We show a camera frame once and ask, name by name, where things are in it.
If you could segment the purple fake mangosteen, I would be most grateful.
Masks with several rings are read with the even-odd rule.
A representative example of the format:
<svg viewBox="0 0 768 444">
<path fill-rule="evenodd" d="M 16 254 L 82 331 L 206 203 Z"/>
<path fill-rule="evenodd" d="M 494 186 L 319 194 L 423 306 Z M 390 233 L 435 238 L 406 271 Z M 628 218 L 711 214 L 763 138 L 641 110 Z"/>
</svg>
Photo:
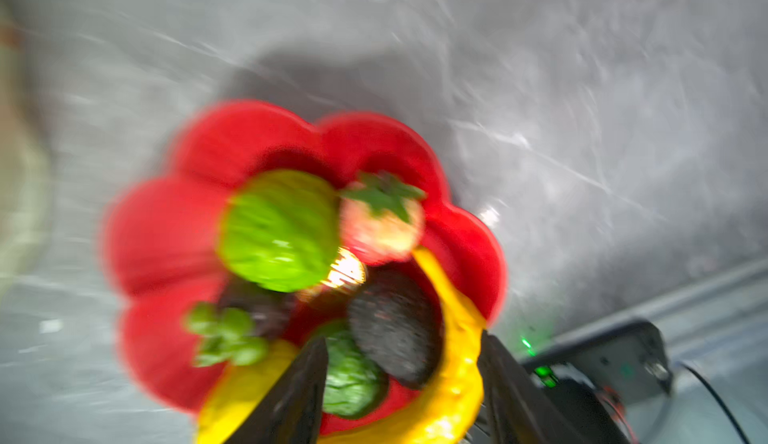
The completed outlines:
<svg viewBox="0 0 768 444">
<path fill-rule="evenodd" d="M 215 301 L 198 301 L 182 317 L 185 331 L 199 337 L 192 364 L 248 366 L 262 361 L 270 343 L 285 332 L 296 305 L 292 293 L 231 275 Z"/>
</svg>

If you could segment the yellow fake banana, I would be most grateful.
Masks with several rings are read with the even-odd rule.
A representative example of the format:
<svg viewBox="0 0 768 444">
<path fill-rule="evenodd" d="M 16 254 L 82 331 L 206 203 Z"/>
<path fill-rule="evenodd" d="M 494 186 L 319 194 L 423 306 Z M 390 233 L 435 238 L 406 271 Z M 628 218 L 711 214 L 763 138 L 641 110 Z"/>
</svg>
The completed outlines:
<svg viewBox="0 0 768 444">
<path fill-rule="evenodd" d="M 438 369 L 407 406 L 365 426 L 320 436 L 319 443 L 457 443 L 480 410 L 484 390 L 477 361 L 486 319 L 428 248 L 419 246 L 412 255 L 440 301 L 444 345 Z"/>
</svg>

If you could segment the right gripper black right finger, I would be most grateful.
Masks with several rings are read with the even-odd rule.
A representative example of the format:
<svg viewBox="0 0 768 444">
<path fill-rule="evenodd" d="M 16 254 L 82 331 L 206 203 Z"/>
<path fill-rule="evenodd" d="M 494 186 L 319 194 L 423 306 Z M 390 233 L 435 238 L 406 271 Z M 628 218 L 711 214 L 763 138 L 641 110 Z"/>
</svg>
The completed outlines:
<svg viewBox="0 0 768 444">
<path fill-rule="evenodd" d="M 477 365 L 493 443 L 576 444 L 585 441 L 501 341 L 486 331 L 481 334 Z"/>
</svg>

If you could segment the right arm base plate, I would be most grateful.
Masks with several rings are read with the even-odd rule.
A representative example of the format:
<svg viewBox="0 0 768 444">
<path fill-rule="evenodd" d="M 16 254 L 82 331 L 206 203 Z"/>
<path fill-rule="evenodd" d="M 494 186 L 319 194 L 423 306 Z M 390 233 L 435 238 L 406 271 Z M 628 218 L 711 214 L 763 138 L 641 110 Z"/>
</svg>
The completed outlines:
<svg viewBox="0 0 768 444">
<path fill-rule="evenodd" d="M 573 368 L 594 389 L 613 393 L 626 406 L 672 391 L 673 374 L 662 334 L 643 320 L 559 345 L 526 360 L 523 367 L 540 378 Z"/>
</svg>

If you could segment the cream plastic bag orange print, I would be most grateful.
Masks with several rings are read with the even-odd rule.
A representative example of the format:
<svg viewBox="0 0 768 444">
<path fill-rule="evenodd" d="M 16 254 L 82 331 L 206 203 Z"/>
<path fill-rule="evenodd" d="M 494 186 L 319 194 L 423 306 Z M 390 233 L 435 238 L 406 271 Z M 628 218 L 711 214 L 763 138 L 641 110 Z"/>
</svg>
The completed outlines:
<svg viewBox="0 0 768 444">
<path fill-rule="evenodd" d="M 1 4 L 1 292 L 31 265 L 47 237 L 51 165 L 28 104 L 22 33 Z"/>
</svg>

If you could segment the dark brown fake avocado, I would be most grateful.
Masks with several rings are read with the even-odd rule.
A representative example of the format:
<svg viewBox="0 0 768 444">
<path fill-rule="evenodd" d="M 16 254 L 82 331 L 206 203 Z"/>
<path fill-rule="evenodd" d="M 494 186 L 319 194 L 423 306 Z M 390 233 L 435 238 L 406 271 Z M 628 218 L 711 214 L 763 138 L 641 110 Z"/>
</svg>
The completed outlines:
<svg viewBox="0 0 768 444">
<path fill-rule="evenodd" d="M 442 324 L 422 287 L 392 268 L 374 269 L 347 306 L 358 348 L 409 389 L 421 389 L 437 369 Z"/>
</svg>

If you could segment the green fake lime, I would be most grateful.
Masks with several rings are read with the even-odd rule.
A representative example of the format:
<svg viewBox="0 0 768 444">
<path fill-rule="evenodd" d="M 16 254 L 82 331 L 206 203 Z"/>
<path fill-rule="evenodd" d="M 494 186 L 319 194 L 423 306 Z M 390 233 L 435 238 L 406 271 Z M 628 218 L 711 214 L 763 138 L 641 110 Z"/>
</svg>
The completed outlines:
<svg viewBox="0 0 768 444">
<path fill-rule="evenodd" d="M 237 276 L 291 293 L 324 280 L 339 246 L 335 188 L 314 174 L 276 169 L 231 196 L 216 252 Z"/>
</svg>

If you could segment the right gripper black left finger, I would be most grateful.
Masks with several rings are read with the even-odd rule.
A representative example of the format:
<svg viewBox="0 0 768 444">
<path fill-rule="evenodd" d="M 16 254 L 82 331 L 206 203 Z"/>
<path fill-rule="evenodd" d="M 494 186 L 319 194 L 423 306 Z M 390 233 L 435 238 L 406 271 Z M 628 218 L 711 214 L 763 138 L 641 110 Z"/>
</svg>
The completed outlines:
<svg viewBox="0 0 768 444">
<path fill-rule="evenodd" d="M 225 443 L 315 444 L 328 362 L 325 339 L 312 339 Z"/>
</svg>

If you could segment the red flower-shaped plate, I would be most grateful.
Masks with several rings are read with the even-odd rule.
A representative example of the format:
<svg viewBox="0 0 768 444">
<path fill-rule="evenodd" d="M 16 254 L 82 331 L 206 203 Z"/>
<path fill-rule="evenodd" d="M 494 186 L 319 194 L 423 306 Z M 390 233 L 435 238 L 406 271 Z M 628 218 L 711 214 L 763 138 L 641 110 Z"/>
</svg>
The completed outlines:
<svg viewBox="0 0 768 444">
<path fill-rule="evenodd" d="M 176 139 L 170 168 L 128 191 L 108 212 L 103 262 L 126 299 L 119 353 L 133 380 L 164 405 L 197 416 L 223 372 L 192 363 L 197 339 L 181 318 L 219 296 L 215 254 L 226 200 L 257 172 L 294 168 L 341 187 L 362 171 L 389 171 L 427 194 L 422 242 L 488 323 L 506 296 L 504 253 L 490 229 L 456 206 L 443 168 L 406 124 L 370 111 L 316 122 L 258 100 L 221 102 Z"/>
</svg>

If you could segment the red fake strawberry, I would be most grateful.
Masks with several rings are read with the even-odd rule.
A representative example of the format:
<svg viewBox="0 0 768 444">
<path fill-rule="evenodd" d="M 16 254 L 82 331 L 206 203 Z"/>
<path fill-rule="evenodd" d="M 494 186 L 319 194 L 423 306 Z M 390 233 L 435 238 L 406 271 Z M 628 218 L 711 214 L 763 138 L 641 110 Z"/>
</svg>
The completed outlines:
<svg viewBox="0 0 768 444">
<path fill-rule="evenodd" d="M 339 196 L 345 248 L 368 266 L 410 259 L 425 231 L 424 190 L 390 172 L 361 172 Z"/>
</svg>

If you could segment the dark green fake avocado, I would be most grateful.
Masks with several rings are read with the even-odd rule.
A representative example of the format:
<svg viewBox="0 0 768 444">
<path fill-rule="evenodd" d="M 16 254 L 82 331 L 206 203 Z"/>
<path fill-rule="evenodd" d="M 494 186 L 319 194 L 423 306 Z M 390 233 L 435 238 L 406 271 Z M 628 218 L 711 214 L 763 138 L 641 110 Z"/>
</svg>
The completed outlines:
<svg viewBox="0 0 768 444">
<path fill-rule="evenodd" d="M 323 411 L 343 419 L 359 419 L 375 410 L 386 397 L 389 378 L 359 349 L 347 323 L 329 321 L 312 337 L 324 338 L 328 352 Z"/>
</svg>

